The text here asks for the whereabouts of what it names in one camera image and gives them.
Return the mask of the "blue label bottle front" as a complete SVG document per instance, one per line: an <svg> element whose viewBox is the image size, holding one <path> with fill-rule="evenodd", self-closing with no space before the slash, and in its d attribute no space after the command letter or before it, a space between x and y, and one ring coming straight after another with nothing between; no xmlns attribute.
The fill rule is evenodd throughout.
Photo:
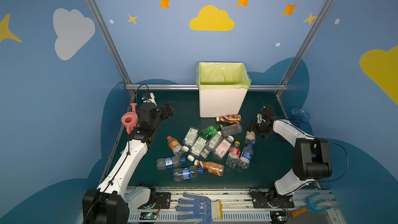
<svg viewBox="0 0 398 224"><path fill-rule="evenodd" d="M195 166L190 166L187 168L178 168L173 171L174 181L183 181L188 179L193 179L198 177L198 175L203 174L203 168L198 168Z"/></svg>

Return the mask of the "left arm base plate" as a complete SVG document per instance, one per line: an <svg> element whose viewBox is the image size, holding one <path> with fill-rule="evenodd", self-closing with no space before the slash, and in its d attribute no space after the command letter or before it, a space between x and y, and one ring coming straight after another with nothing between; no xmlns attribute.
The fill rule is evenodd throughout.
<svg viewBox="0 0 398 224"><path fill-rule="evenodd" d="M169 209L171 205L170 192L157 192L153 204L142 205L138 209Z"/></svg>

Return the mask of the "brown coffee bottle front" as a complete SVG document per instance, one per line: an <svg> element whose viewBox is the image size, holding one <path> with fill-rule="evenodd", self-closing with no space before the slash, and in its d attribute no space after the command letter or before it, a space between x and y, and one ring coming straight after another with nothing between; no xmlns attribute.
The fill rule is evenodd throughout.
<svg viewBox="0 0 398 224"><path fill-rule="evenodd" d="M194 165L214 175L223 176L224 173L224 165L219 163L195 160Z"/></svg>

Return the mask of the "blue label bottle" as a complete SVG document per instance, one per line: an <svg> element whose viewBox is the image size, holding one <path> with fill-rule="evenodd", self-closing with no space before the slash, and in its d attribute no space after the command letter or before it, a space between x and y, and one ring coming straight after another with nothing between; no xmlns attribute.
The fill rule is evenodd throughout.
<svg viewBox="0 0 398 224"><path fill-rule="evenodd" d="M160 158L157 160L157 170L178 168L184 163L186 163L185 157L173 156L167 158Z"/></svg>
<svg viewBox="0 0 398 224"><path fill-rule="evenodd" d="M178 168L173 171L174 181L183 181L188 179L193 179L198 177L198 175L203 174L203 168L198 168L195 166L190 166L187 168Z"/></svg>
<svg viewBox="0 0 398 224"><path fill-rule="evenodd" d="M243 170L248 169L253 154L254 154L254 145L253 143L249 143L243 148L243 151L239 158L238 166Z"/></svg>

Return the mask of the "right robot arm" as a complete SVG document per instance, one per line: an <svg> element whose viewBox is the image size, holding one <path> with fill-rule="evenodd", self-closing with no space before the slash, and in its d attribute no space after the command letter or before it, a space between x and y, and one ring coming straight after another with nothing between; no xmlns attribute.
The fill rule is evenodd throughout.
<svg viewBox="0 0 398 224"><path fill-rule="evenodd" d="M309 183L332 175L329 142L307 134L287 119L278 118L272 106L262 107L248 129L264 139L274 132L294 148L292 169L273 183L270 192L274 195L289 196Z"/></svg>

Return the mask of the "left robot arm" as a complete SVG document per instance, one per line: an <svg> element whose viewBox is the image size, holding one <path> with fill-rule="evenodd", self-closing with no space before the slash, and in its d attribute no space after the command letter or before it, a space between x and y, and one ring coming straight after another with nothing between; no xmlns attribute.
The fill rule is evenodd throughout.
<svg viewBox="0 0 398 224"><path fill-rule="evenodd" d="M155 140L163 120L175 114L172 102L158 107L154 100L144 101L140 108L121 118L129 140L121 157L96 190L88 190L83 197L83 222L85 224L126 224L130 212L143 205L153 205L156 200L154 186L141 184L131 193L126 189L139 162Z"/></svg>

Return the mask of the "red label yellow cap bottle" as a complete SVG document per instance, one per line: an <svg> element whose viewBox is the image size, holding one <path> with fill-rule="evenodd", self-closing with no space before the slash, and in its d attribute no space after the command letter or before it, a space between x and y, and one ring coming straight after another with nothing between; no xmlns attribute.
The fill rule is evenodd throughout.
<svg viewBox="0 0 398 224"><path fill-rule="evenodd" d="M226 166L235 169L240 158L240 142L235 141L234 145L230 148L226 160Z"/></svg>

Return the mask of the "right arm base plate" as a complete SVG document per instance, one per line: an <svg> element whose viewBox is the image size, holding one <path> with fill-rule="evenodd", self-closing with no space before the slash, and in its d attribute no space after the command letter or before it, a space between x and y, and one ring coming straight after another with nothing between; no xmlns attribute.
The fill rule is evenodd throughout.
<svg viewBox="0 0 398 224"><path fill-rule="evenodd" d="M273 192L266 193L263 191L250 191L249 196L252 198L254 208L294 208L292 196L280 196Z"/></svg>

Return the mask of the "orange cap orange label bottle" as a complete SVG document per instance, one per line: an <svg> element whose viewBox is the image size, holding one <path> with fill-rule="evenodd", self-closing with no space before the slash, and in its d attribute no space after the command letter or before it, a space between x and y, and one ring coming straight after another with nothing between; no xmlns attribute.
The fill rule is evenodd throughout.
<svg viewBox="0 0 398 224"><path fill-rule="evenodd" d="M254 131L246 131L245 143L254 144L256 142L256 134Z"/></svg>

